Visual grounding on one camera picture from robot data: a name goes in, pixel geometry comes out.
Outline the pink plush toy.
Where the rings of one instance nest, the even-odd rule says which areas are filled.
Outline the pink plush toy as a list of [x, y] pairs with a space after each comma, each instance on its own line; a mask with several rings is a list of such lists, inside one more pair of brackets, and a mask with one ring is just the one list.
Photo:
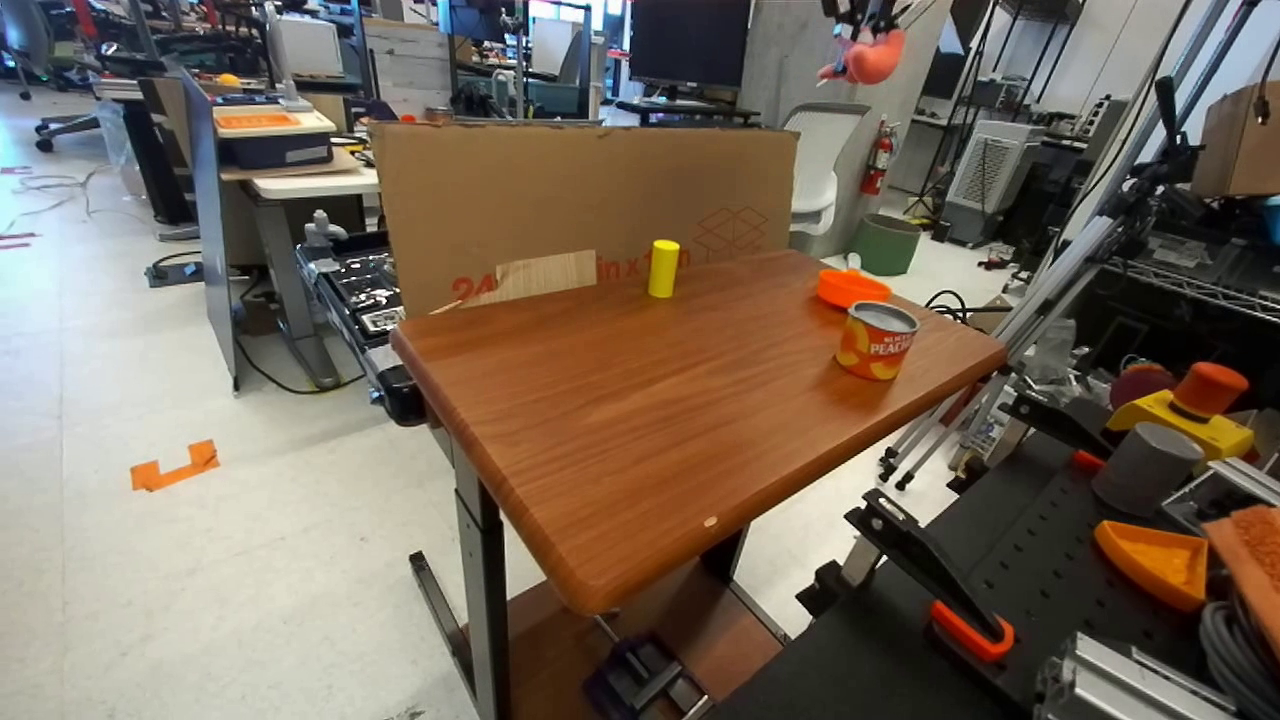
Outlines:
[[849, 79], [849, 84], [883, 84], [906, 61], [906, 32], [882, 32], [849, 41], [834, 65], [821, 66], [821, 79]]

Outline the red fire extinguisher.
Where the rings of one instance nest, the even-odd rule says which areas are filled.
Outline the red fire extinguisher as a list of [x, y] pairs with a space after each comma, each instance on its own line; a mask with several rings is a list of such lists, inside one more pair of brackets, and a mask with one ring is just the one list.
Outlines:
[[890, 127], [890, 118], [882, 118], [865, 158], [860, 194], [882, 194], [883, 175], [894, 168], [894, 151], [897, 151], [897, 130]]

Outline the black computer monitor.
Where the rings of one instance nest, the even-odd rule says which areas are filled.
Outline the black computer monitor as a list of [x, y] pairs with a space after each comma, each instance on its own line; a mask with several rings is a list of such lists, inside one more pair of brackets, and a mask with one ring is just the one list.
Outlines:
[[736, 84], [751, 0], [632, 0], [632, 71], [666, 84]]

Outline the orange plastic bowl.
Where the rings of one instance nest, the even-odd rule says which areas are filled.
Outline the orange plastic bowl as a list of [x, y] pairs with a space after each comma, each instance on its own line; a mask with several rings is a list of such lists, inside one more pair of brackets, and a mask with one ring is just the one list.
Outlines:
[[869, 270], [821, 267], [816, 270], [816, 294], [825, 302], [834, 302], [834, 307], [854, 307], [854, 302], [865, 302], [865, 300], [890, 300], [894, 286], [882, 284]]

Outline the yellow cylinder block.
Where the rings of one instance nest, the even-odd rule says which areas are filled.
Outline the yellow cylinder block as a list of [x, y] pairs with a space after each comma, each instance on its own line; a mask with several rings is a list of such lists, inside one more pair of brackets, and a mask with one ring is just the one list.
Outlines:
[[647, 252], [647, 294], [654, 300], [676, 294], [682, 252], [683, 252], [682, 240], [654, 240], [654, 252]]

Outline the silver tripod legs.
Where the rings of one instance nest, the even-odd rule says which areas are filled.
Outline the silver tripod legs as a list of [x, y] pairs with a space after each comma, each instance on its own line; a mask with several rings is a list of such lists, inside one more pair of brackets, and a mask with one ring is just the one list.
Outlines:
[[1016, 384], [1016, 364], [1028, 346], [1076, 302], [1121, 244], [1141, 231], [1156, 194], [1191, 175], [1197, 145], [1189, 141], [1189, 118], [1218, 66], [1232, 56], [1232, 42], [1257, 21], [1260, 2], [1264, 0], [1218, 0], [1218, 10], [1199, 10], [1189, 24], [1189, 41], [1168, 71], [1156, 65], [1150, 86], [1135, 95], [1121, 137], [1114, 141], [1098, 183], [1082, 194], [1070, 227], [1049, 244], [1012, 315], [998, 323], [1003, 358], [976, 389], [953, 390], [909, 425], [909, 433], [882, 457], [883, 483], [906, 491], [953, 436], [993, 411], [1000, 390]]

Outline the brown cardboard box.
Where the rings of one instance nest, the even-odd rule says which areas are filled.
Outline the brown cardboard box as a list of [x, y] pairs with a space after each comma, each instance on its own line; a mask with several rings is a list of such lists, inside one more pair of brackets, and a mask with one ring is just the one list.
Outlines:
[[1207, 109], [1191, 188], [1205, 200], [1280, 193], [1280, 79], [1243, 84]]

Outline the brown cardboard panel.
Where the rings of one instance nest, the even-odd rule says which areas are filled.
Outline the brown cardboard panel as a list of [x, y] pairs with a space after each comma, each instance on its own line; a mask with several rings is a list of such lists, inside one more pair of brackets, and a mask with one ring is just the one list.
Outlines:
[[599, 281], [785, 247], [795, 137], [776, 127], [379, 123], [392, 263], [412, 315], [471, 302], [527, 263], [592, 252]]

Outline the yellow base orange knob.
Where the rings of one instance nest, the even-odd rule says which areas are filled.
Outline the yellow base orange knob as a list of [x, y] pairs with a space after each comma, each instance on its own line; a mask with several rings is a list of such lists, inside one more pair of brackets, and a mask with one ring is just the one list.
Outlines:
[[1243, 421], [1232, 421], [1229, 406], [1249, 390], [1249, 376], [1197, 358], [1184, 376], [1172, 376], [1165, 364], [1135, 358], [1114, 384], [1109, 433], [1131, 433], [1135, 425], [1165, 425], [1184, 433], [1207, 457], [1249, 457], [1257, 433]]

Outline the grey cylinder cup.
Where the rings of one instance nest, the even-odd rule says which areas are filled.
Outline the grey cylinder cup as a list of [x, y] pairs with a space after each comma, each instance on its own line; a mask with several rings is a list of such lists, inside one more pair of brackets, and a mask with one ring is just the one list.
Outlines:
[[1205, 451], [1184, 433], [1141, 421], [1106, 458], [1092, 491], [1124, 517], [1151, 517], [1199, 466]]

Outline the grey desk with boxes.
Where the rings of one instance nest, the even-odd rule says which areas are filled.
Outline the grey desk with boxes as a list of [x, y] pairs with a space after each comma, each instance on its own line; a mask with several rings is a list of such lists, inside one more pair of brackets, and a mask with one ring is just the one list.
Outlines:
[[[242, 352], [233, 267], [253, 252], [282, 294], [284, 346], [309, 379], [328, 390], [340, 384], [311, 294], [296, 267], [296, 227], [333, 205], [361, 209], [379, 193], [375, 171], [346, 158], [333, 148], [333, 127], [304, 104], [227, 104], [213, 84], [182, 77], [190, 109], [190, 168], [195, 188], [202, 263], [210, 323], [227, 364], [227, 384], [242, 384], [247, 357]], [[242, 145], [277, 145], [282, 151], [328, 151], [324, 163], [246, 168]]]

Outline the orange wedge block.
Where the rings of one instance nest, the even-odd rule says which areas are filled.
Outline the orange wedge block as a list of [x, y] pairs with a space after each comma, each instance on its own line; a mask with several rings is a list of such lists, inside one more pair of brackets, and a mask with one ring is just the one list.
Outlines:
[[1207, 601], [1207, 544], [1199, 535], [1101, 521], [1092, 540], [1151, 601], [1178, 610], [1197, 610]]

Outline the orange floor tape marker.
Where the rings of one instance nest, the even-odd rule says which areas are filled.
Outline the orange floor tape marker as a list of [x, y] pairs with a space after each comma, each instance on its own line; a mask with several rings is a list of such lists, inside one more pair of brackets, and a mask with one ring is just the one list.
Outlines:
[[127, 480], [133, 480], [133, 491], [163, 491], [213, 466], [220, 466], [217, 440], [193, 440], [182, 462], [145, 458], [127, 466]]

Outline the orange handled black clamp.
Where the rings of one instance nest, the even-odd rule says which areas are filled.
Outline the orange handled black clamp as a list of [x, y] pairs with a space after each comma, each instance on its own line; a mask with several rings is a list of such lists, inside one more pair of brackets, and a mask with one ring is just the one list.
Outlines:
[[1016, 648], [1016, 626], [956, 572], [953, 554], [925, 523], [883, 488], [860, 497], [849, 513], [858, 544], [842, 563], [842, 580], [860, 587], [894, 558], [930, 591], [930, 626], [959, 656], [1000, 669]]

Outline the black table leg frame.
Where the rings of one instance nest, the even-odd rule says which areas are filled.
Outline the black table leg frame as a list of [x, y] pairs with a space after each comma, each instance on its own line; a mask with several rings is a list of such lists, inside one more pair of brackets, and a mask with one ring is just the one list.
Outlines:
[[503, 521], [465, 445], [437, 433], [457, 488], [457, 535], [465, 568], [465, 617], [454, 610], [442, 576], [426, 553], [410, 554], [412, 580], [445, 634], [457, 670], [468, 683], [479, 720], [514, 720], [514, 639], [508, 639], [508, 576]]

